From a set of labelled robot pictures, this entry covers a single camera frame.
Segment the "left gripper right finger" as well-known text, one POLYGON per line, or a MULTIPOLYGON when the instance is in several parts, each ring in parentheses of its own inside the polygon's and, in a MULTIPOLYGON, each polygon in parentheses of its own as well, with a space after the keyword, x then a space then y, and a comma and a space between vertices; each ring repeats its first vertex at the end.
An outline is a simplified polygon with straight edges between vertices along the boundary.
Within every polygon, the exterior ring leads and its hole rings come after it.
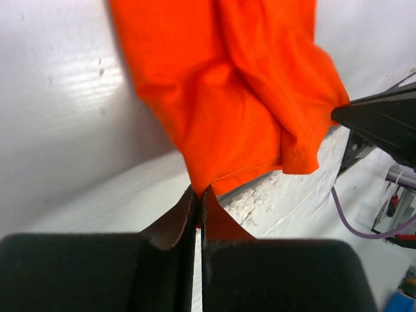
POLYGON ((258 239, 206 190, 204 311, 376 311, 359 257, 340 240, 258 239))

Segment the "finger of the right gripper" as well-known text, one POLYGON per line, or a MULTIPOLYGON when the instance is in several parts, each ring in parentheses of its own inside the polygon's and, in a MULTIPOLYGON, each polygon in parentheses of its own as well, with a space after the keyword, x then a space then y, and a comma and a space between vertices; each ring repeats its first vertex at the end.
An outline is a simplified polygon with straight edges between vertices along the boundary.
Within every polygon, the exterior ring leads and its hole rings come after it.
POLYGON ((415 83, 354 100, 334 109, 331 118, 396 162, 415 167, 415 83))

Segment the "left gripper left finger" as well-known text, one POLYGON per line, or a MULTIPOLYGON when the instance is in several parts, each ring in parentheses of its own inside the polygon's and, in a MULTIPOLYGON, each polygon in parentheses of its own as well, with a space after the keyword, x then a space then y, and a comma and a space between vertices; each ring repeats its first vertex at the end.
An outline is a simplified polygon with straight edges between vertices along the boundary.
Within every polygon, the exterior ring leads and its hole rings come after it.
POLYGON ((138 233, 19 233, 1 241, 2 311, 190 311, 197 199, 138 233))

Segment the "orange t shirt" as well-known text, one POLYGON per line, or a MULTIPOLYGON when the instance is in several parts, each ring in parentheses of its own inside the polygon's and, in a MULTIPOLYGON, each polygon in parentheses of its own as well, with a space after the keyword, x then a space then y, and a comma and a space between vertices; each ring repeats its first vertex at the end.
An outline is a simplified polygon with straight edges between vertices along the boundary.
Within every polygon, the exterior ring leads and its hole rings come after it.
POLYGON ((348 94, 314 41, 315 1, 111 1, 138 97, 196 194, 310 174, 348 94))

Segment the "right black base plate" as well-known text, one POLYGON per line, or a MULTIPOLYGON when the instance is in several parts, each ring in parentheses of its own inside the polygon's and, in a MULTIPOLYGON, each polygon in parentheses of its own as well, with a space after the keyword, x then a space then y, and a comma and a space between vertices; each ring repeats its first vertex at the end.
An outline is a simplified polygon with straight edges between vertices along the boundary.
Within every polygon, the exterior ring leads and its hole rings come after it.
POLYGON ((351 131, 348 136, 348 141, 337 176, 340 176, 351 166, 365 158, 375 148, 376 146, 373 143, 351 131))

